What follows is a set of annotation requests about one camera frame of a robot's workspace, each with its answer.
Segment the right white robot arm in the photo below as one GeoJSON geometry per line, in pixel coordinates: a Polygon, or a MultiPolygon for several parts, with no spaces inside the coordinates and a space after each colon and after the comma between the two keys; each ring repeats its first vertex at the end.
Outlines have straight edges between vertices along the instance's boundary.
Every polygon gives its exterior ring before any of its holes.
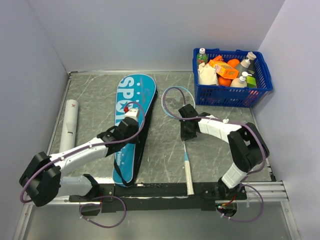
{"type": "Polygon", "coordinates": [[[216,137],[229,144],[233,163],[218,180],[218,193],[223,199],[230,199],[236,188],[250,174],[253,168],[264,164],[270,151],[257,127],[248,122],[236,124],[228,119],[220,120],[207,112],[199,114],[191,104],[181,107],[180,137],[183,141],[197,137],[197,133],[216,137]]]}

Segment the blue racket cover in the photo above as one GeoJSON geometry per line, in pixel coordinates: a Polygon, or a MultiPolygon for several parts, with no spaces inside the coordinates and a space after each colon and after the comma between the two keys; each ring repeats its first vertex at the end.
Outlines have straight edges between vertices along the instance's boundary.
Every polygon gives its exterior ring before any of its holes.
{"type": "Polygon", "coordinates": [[[158,97],[156,81],[146,74],[125,76],[118,84],[115,99],[115,125],[119,125],[125,117],[125,107],[142,107],[138,115],[138,123],[144,126],[138,135],[138,142],[128,143],[114,154],[112,178],[116,185],[132,186],[138,176],[144,149],[151,124],[153,108],[158,97]]]}

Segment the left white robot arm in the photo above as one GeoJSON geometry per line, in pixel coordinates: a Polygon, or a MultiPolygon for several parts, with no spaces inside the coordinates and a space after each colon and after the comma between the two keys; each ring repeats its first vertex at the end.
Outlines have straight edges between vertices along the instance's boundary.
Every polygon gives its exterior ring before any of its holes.
{"type": "Polygon", "coordinates": [[[89,174],[68,177],[68,173],[119,152],[125,145],[135,142],[144,125],[143,122],[125,117],[119,125],[99,133],[85,144],[52,155],[43,151],[35,154],[19,179],[22,186],[20,201],[42,207],[62,196],[95,200],[99,195],[98,182],[89,174]]]}

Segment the white shuttlecock tube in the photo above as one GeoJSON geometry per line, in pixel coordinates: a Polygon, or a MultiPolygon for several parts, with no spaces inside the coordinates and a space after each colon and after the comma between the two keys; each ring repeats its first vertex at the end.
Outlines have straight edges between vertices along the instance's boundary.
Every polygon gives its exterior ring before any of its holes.
{"type": "Polygon", "coordinates": [[[62,124],[59,152],[65,152],[75,147],[79,103],[74,99],[68,99],[62,124]]]}

